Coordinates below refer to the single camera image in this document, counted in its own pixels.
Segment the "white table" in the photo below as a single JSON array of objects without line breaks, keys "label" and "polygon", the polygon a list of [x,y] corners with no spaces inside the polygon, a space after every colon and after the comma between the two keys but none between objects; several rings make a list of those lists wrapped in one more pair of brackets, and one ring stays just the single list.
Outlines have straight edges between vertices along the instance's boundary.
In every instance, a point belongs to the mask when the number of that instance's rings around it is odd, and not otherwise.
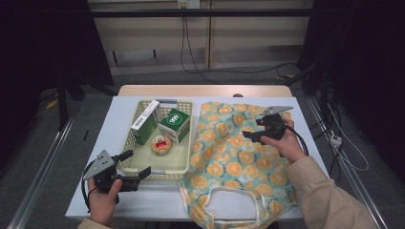
[{"label": "white table", "polygon": [[[325,174],[327,169],[319,155],[315,143],[309,132],[308,125],[301,109],[294,97],[142,97],[117,96],[114,97],[110,110],[105,118],[102,129],[96,141],[95,148],[89,158],[94,160],[101,150],[107,150],[111,155],[121,153],[126,135],[132,124],[132,119],[139,100],[145,99],[178,99],[193,101],[193,123],[190,134],[196,133],[201,104],[207,101],[226,103],[245,103],[260,106],[292,106],[291,118],[295,122],[295,130],[307,143],[309,154],[315,158]],[[72,202],[66,212],[66,217],[84,219],[90,216],[81,194],[80,185],[75,191]],[[137,192],[120,193],[120,203],[114,213],[116,218],[144,220],[144,221],[189,221],[184,210],[183,201],[177,181],[143,180]],[[239,193],[226,191],[213,192],[207,210],[216,219],[255,219],[253,199]],[[301,219],[302,213],[298,206],[280,216],[279,220]]]}]

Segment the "hand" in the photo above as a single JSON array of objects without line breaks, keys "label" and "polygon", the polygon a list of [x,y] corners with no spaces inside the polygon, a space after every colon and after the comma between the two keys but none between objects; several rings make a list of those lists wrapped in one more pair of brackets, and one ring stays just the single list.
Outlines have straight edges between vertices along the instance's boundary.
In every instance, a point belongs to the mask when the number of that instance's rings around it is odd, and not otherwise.
[{"label": "hand", "polygon": [[96,188],[96,183],[93,178],[87,181],[90,201],[90,212],[92,221],[102,224],[107,227],[112,227],[113,213],[116,208],[116,196],[122,185],[122,180],[116,179],[108,194],[102,194]]},{"label": "hand", "polygon": [[[291,128],[294,128],[294,121],[289,118],[284,118],[283,121]],[[286,130],[283,137],[280,140],[270,138],[263,135],[262,142],[277,148],[282,156],[284,156],[290,164],[305,157],[304,151],[301,149],[298,143],[297,136],[290,130]]]}]

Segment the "small box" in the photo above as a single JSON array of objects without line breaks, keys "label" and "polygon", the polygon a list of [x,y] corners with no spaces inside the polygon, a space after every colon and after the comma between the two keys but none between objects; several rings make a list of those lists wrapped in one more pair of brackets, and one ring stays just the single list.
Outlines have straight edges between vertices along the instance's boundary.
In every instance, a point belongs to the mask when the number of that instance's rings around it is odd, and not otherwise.
[{"label": "small box", "polygon": [[148,107],[142,112],[132,125],[131,129],[135,135],[137,144],[143,145],[149,139],[151,134],[158,127],[161,121],[160,103],[156,100],[151,101]]},{"label": "small box", "polygon": [[173,142],[179,144],[190,131],[190,115],[172,109],[159,123],[163,135],[167,135]]}]

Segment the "tray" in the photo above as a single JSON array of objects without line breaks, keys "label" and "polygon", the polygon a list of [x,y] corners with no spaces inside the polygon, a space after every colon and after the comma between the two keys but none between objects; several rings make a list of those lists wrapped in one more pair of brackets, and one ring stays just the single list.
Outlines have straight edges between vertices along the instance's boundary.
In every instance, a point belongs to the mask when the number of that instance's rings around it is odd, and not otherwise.
[{"label": "tray", "polygon": [[[166,116],[172,108],[176,108],[190,115],[190,131],[180,144],[172,142],[172,149],[165,156],[157,156],[152,152],[150,143],[154,136],[161,135],[157,128],[144,145],[137,144],[132,130],[123,146],[122,152],[133,150],[134,155],[118,163],[117,168],[128,177],[136,177],[138,172],[151,166],[152,174],[148,179],[174,179],[180,180],[188,170],[191,149],[191,125],[193,123],[193,103],[174,99],[156,99],[160,102],[162,116]],[[152,100],[141,100],[137,106],[133,122],[142,114]]]}]

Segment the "metal rail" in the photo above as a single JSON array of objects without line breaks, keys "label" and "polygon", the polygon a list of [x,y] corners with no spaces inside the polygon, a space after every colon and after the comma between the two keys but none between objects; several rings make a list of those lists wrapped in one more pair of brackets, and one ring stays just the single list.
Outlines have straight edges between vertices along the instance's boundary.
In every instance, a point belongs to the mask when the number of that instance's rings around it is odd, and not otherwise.
[{"label": "metal rail", "polygon": [[65,127],[61,131],[57,132],[51,149],[47,153],[41,165],[41,168],[39,169],[38,173],[36,174],[34,180],[30,185],[29,190],[27,191],[22,202],[14,213],[14,216],[12,217],[9,226],[7,227],[8,229],[25,228],[25,225],[27,224],[35,203],[37,202],[41,191],[48,180],[48,176],[51,173],[51,169],[57,160],[57,156],[59,155],[63,143],[65,142],[69,131],[71,130],[72,124],[74,122],[75,116],[78,113],[79,108],[80,107],[76,108],[75,111],[72,113]]},{"label": "metal rail", "polygon": [[[319,114],[320,111],[320,107],[317,104],[316,101],[313,101],[313,99],[308,98],[307,102],[309,104],[309,107],[311,108],[316,120],[320,123],[320,127],[322,129],[322,131],[327,130],[325,123],[323,122],[323,118],[322,116]],[[325,133],[325,137],[327,139],[327,141],[330,140],[330,137],[327,133]],[[346,153],[341,150],[340,151],[340,155],[344,156],[345,159],[347,161],[349,161]],[[375,224],[378,228],[383,229],[383,228],[388,228],[386,222],[384,221],[384,218],[382,218],[382,215],[380,213],[380,211],[378,210],[377,205],[375,204],[372,196],[370,195],[369,191],[367,190],[366,186],[363,184],[363,182],[361,181],[360,177],[358,176],[358,174],[356,173],[356,171],[349,166],[344,159],[342,159],[342,157],[339,156],[338,157],[338,163],[340,164],[340,168],[342,168],[345,176],[347,177],[355,195],[356,198],[362,202],[366,208],[370,211],[370,213],[373,216],[373,219],[375,221]]]},{"label": "metal rail", "polygon": [[304,17],[333,16],[341,9],[167,9],[167,10],[39,10],[43,16],[58,17]]}]

